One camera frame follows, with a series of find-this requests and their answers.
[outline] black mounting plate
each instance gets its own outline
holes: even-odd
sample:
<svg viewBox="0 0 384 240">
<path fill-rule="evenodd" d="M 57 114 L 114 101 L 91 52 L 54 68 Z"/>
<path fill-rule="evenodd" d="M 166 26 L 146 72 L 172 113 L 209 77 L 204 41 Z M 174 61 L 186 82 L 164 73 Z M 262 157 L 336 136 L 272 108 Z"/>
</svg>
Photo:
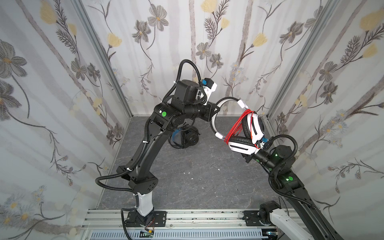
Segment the black mounting plate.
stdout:
<svg viewBox="0 0 384 240">
<path fill-rule="evenodd" d="M 259 211 L 244 211 L 243 220 L 245 220 L 247 227 L 274 226 L 273 224 L 262 224 L 259 216 L 257 215 L 258 213 Z"/>
<path fill-rule="evenodd" d="M 154 211 L 153 213 L 154 221 L 153 224 L 151 223 L 149 227 L 165 227 L 166 221 L 167 221 L 167 212 L 166 211 Z M 136 212 L 132 211 L 128 213 L 127 220 L 125 220 L 125 226 L 126 227 L 142 227 L 139 223 L 136 221 Z"/>
</svg>

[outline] metal corner post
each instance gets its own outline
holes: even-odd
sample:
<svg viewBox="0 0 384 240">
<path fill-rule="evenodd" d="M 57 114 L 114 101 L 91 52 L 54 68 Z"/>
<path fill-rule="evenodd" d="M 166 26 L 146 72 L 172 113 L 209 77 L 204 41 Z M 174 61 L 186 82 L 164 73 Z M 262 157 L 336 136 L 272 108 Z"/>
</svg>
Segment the metal corner post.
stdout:
<svg viewBox="0 0 384 240">
<path fill-rule="evenodd" d="M 320 17 L 318 21 L 316 22 L 313 31 L 309 35 L 307 41 L 305 42 L 303 48 L 301 49 L 298 57 L 296 58 L 295 63 L 293 64 L 293 67 L 289 71 L 287 78 L 283 82 L 282 86 L 280 87 L 280 90 L 276 96 L 276 98 L 273 100 L 273 103 L 270 107 L 270 110 L 268 111 L 268 118 L 273 116 L 280 105 L 281 101 L 283 100 L 285 94 L 288 92 L 289 87 L 291 86 L 291 83 L 293 82 L 296 74 L 302 67 L 304 60 L 309 55 L 310 51 L 312 50 L 313 46 L 316 43 L 317 38 L 320 36 L 322 30 L 325 28 L 328 20 L 330 19 L 333 11 L 336 9 L 337 4 L 339 3 L 339 0 L 328 0 L 323 12 L 320 14 Z"/>
<path fill-rule="evenodd" d="M 81 2 L 81 0 L 71 0 L 71 2 L 72 2 L 77 15 L 79 16 L 79 18 L 80 18 L 80 20 L 81 20 L 81 22 L 82 22 L 82 24 L 86 30 L 88 37 L 91 40 L 91 44 L 93 45 L 97 55 L 99 56 L 103 66 L 104 66 L 104 69 L 107 71 L 107 74 L 108 74 L 109 78 L 111 79 L 111 84 L 113 85 L 113 88 L 115 89 L 115 92 L 116 92 L 120 102 L 122 103 L 126 114 L 129 117 L 132 117 L 133 113 L 132 113 L 131 109 L 129 108 L 129 105 L 126 101 L 126 97 L 124 96 L 124 94 L 123 94 L 123 92 L 119 86 L 119 82 L 116 79 L 115 74 L 113 73 L 112 67 L 109 63 L 107 56 L 104 53 L 105 51 L 103 49 L 103 46 L 100 43 L 100 41 L 96 35 L 96 32 L 92 26 L 91 20 L 89 19 L 89 16 L 88 16 L 88 14 L 84 8 L 83 3 Z"/>
</svg>

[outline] floral wallpaper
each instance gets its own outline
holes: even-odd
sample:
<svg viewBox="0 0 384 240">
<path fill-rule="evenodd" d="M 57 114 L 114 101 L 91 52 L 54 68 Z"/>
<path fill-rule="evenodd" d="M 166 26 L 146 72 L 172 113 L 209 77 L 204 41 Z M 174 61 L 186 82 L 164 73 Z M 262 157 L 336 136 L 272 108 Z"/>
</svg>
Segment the floral wallpaper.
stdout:
<svg viewBox="0 0 384 240">
<path fill-rule="evenodd" d="M 294 170 L 344 239 L 383 235 L 383 7 L 340 1 L 269 116 L 299 143 Z"/>
<path fill-rule="evenodd" d="M 181 60 L 266 115 L 326 1 L 83 0 L 134 114 L 150 114 Z M 197 81 L 192 67 L 182 79 Z M 239 114 L 225 105 L 221 114 Z"/>
<path fill-rule="evenodd" d="M 0 22 L 1 236 L 79 238 L 129 119 L 70 2 L 2 2 Z"/>
</svg>

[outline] gray marble surface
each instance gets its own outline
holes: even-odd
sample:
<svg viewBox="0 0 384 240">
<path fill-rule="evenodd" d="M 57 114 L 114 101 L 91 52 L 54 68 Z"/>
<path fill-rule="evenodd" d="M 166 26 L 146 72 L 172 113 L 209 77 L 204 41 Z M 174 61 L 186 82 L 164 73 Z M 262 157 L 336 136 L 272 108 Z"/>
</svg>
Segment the gray marble surface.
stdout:
<svg viewBox="0 0 384 240">
<path fill-rule="evenodd" d="M 146 119 L 132 118 L 112 173 L 135 153 Z M 237 119 L 218 117 L 218 130 L 227 133 Z M 175 149 L 166 142 L 151 167 L 159 179 L 153 191 L 155 209 L 249 209 L 270 200 L 278 202 L 278 195 L 269 187 L 268 176 L 258 163 L 247 164 L 240 153 L 232 152 L 214 136 L 209 123 L 197 119 L 195 126 L 201 134 L 195 146 Z M 107 184 L 128 187 L 128 181 L 122 178 L 110 179 Z M 132 193 L 106 189 L 98 209 L 134 205 Z"/>
</svg>

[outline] white ear cup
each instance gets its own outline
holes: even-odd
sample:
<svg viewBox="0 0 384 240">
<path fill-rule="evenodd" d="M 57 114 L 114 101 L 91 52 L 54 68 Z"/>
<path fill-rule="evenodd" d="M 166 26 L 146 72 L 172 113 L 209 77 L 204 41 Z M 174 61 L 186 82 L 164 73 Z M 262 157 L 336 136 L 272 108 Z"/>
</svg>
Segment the white ear cup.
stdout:
<svg viewBox="0 0 384 240">
<path fill-rule="evenodd" d="M 248 123 L 249 130 L 251 132 L 251 138 L 252 138 L 253 144 L 255 144 L 256 141 L 262 139 L 264 136 L 264 134 L 260 128 L 258 118 L 259 118 L 259 116 L 255 113 L 248 113 L 248 115 L 247 115 L 247 123 Z"/>
</svg>

